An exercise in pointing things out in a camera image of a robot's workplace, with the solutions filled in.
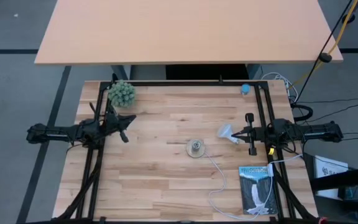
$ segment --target yellow clip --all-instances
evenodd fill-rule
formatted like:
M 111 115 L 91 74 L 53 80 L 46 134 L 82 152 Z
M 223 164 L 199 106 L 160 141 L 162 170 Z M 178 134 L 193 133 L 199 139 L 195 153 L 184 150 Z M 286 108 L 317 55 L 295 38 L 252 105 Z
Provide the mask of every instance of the yellow clip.
M 274 153 L 274 148 L 271 147 L 271 148 L 270 148 L 270 152 L 268 152 L 268 154 L 269 154 L 269 155 L 273 155 L 273 153 Z

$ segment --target wooden table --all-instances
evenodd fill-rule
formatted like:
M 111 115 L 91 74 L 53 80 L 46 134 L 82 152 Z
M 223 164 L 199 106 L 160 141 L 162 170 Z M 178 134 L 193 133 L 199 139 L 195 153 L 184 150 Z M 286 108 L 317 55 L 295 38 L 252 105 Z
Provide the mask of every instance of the wooden table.
M 59 0 L 35 62 L 312 62 L 329 33 L 317 0 Z
M 85 83 L 77 123 L 93 117 L 88 103 L 96 104 L 99 84 Z M 269 81 L 269 88 L 276 118 L 293 120 L 282 81 Z M 208 192 L 221 188 L 223 180 L 208 158 L 187 155 L 185 146 L 190 139 L 204 141 L 207 152 L 227 177 L 227 189 L 213 196 L 218 208 L 242 215 L 238 167 L 265 166 L 264 144 L 256 142 L 258 155 L 249 156 L 248 144 L 235 145 L 216 137 L 216 132 L 224 123 L 232 124 L 234 131 L 241 130 L 246 125 L 246 113 L 253 113 L 254 126 L 260 126 L 254 90 L 242 96 L 239 86 L 137 86 L 135 97 L 131 109 L 118 110 L 121 114 L 137 115 L 126 131 L 129 143 L 124 144 L 116 133 L 106 138 L 95 219 L 105 216 L 108 220 L 233 221 L 209 205 Z M 78 193 L 86 153 L 87 149 L 76 147 L 67 154 L 54 217 Z M 293 154 L 284 152 L 284 156 Z M 305 163 L 295 159 L 286 166 L 292 191 L 317 216 Z M 281 199 L 288 216 L 282 192 Z M 268 219 L 264 215 L 257 218 Z

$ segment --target book cover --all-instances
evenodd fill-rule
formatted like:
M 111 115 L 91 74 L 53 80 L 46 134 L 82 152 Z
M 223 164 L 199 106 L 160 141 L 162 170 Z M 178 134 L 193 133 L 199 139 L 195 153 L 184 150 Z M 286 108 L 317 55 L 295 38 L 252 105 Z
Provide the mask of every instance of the book cover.
M 245 215 L 273 215 L 277 214 L 277 205 L 274 191 L 266 204 L 270 190 L 271 178 L 267 173 L 267 167 L 239 167 L 242 210 Z

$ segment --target white paper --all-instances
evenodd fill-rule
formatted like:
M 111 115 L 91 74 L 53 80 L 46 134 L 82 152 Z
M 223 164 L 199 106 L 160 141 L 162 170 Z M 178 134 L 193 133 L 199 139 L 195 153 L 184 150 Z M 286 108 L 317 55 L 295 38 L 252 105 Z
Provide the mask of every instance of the white paper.
M 339 174 L 341 172 L 346 172 L 348 170 L 347 163 L 345 162 L 339 162 L 321 156 L 316 156 L 316 158 L 317 159 L 314 159 L 314 169 L 316 171 L 315 172 L 316 178 L 326 177 L 333 174 Z M 317 191 L 317 195 L 336 199 L 336 200 L 342 200 L 341 198 L 338 197 L 338 189 L 319 190 Z

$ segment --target yellow cable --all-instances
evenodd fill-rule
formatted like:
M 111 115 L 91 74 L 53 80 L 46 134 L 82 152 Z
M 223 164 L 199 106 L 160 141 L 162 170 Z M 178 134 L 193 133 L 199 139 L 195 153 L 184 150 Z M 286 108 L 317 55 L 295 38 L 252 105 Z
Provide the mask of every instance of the yellow cable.
M 338 38 L 336 39 L 335 44 L 333 45 L 333 47 L 331 48 L 331 50 L 329 50 L 329 52 L 328 52 L 329 55 L 335 50 L 335 48 L 338 46 L 339 41 L 342 39 L 342 35 L 343 35 L 344 31 L 345 31 L 346 24 L 347 24 L 348 20 L 350 19 L 351 15 L 352 15 L 352 13 L 353 13 L 353 10 L 354 10 L 354 8 L 355 8 L 356 5 L 357 5 L 357 2 L 358 2 L 358 0 L 354 0 L 351 9 L 350 9 L 349 12 L 347 13 L 346 18 L 345 18 L 345 21 L 343 22 L 343 25 L 342 25 L 342 27 L 341 27 L 341 31 L 339 32 Z M 316 71 L 316 70 L 317 70 L 319 67 L 321 67 L 322 65 L 323 65 L 323 62 L 322 62 L 322 61 L 319 61 L 313 71 Z M 291 89 L 295 84 L 297 84 L 297 83 L 299 83 L 300 81 L 302 81 L 302 80 L 304 80 L 305 78 L 307 78 L 308 75 L 309 75 L 309 73 L 306 73 L 306 74 L 304 74 L 302 77 L 300 77 L 299 79 L 297 79 L 295 82 L 293 82 L 293 84 L 289 87 L 289 89 Z

